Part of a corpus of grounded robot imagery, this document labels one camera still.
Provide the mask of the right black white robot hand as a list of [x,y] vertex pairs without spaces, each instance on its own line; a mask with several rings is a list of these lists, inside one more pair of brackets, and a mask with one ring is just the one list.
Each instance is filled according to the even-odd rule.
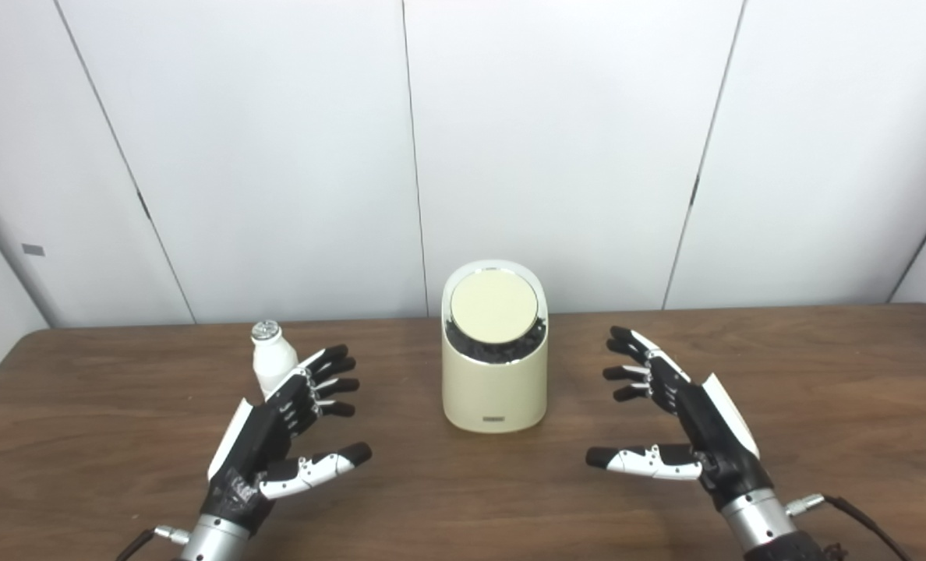
[[613,399],[649,399],[677,419],[687,442],[594,446],[585,452],[587,465],[624,475],[695,480],[716,509],[774,487],[747,422],[716,374],[695,383],[662,348],[631,328],[610,327],[606,347],[633,359],[633,365],[603,370],[609,381],[627,381]]

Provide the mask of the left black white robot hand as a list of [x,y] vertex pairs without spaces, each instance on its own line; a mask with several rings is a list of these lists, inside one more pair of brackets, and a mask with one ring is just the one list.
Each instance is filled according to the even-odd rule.
[[310,456],[289,455],[293,441],[321,418],[352,418],[355,408],[334,394],[359,389],[342,379],[356,365],[344,344],[320,349],[302,360],[263,399],[242,399],[207,472],[200,515],[222,519],[256,536],[281,498],[345,475],[373,458],[366,443]]

